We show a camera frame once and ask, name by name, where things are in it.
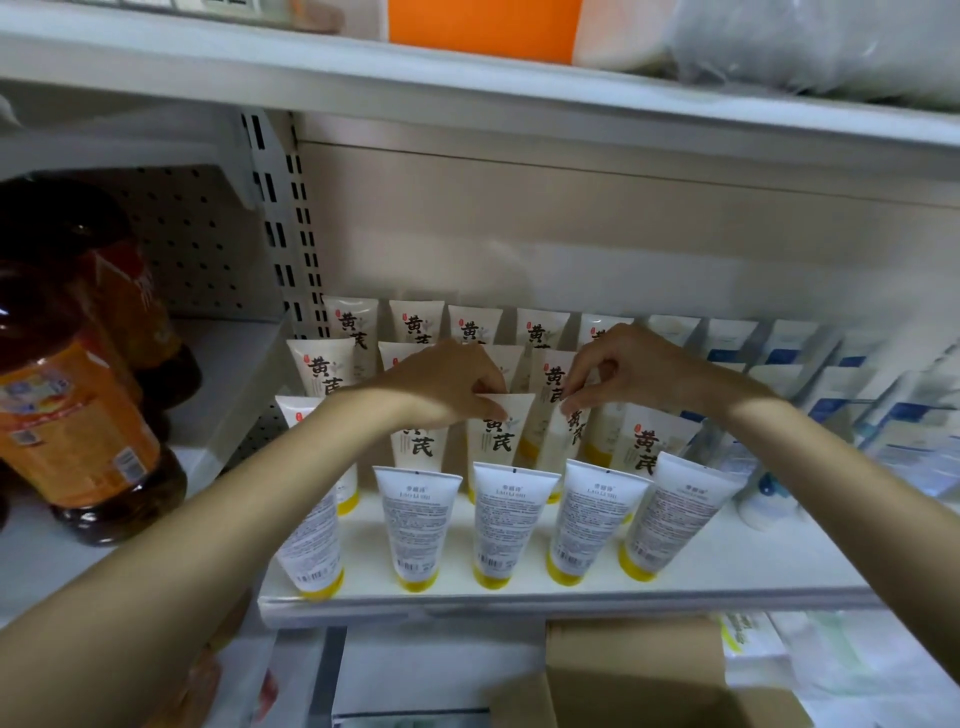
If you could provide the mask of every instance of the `orange box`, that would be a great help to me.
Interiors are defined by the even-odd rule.
[[[389,0],[390,41],[570,63],[583,0]]]

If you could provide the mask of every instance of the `shelf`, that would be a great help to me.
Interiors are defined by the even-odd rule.
[[[178,321],[177,330],[204,372],[200,391],[169,412],[169,445],[192,495],[213,481],[270,404],[289,353],[278,324],[198,319]],[[78,544],[32,493],[13,495],[0,531],[0,627],[110,552]]]
[[[213,164],[244,207],[259,203],[250,142],[236,109],[75,89],[52,96],[49,89],[9,82],[0,83],[4,99],[20,126],[9,124],[0,135],[0,180],[57,170]]]
[[[299,597],[274,561],[258,603],[272,627],[350,624],[372,619],[434,617],[637,615],[663,612],[776,611],[874,607],[879,600],[833,542],[807,516],[760,533],[732,505],[724,508],[649,584],[627,576],[616,560],[626,526],[607,544],[584,581],[573,588],[554,582],[544,567],[557,515],[548,505],[511,582],[491,592],[471,571],[473,506],[460,494],[454,504],[440,575],[425,593],[411,595],[396,583],[378,495],[362,493],[341,519],[346,576],[325,602]]]
[[[949,114],[18,0],[0,77],[938,179],[960,157]]]
[[[251,604],[237,636],[217,654],[223,673],[204,728],[250,724],[275,642],[276,632],[263,625],[256,606]]]
[[[277,685],[276,703],[257,728],[302,728],[306,725],[326,630],[280,632],[270,658]]]

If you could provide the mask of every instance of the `product box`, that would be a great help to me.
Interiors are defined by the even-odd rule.
[[[709,618],[559,621],[546,670],[491,696],[494,728],[810,728],[792,692],[730,689]]]

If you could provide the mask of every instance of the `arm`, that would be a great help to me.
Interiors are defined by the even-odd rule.
[[[326,399],[300,425],[0,632],[0,725],[131,728],[369,445],[403,427],[502,419],[478,345],[442,342]]]
[[[597,366],[604,380],[580,389]],[[770,469],[960,683],[960,516],[765,386],[645,328],[619,325],[586,345],[565,393],[564,410],[632,401],[701,412],[720,424]]]

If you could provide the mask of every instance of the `hand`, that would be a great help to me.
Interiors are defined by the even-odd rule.
[[[436,429],[461,420],[505,420],[503,407],[477,394],[506,394],[503,375],[479,344],[439,344],[408,356],[363,388],[388,390],[397,428]]]
[[[601,382],[584,387],[594,367]],[[617,324],[573,359],[561,411],[568,415],[609,401],[627,401],[713,417],[731,396],[749,393],[772,394],[746,376],[696,358],[649,328]]]

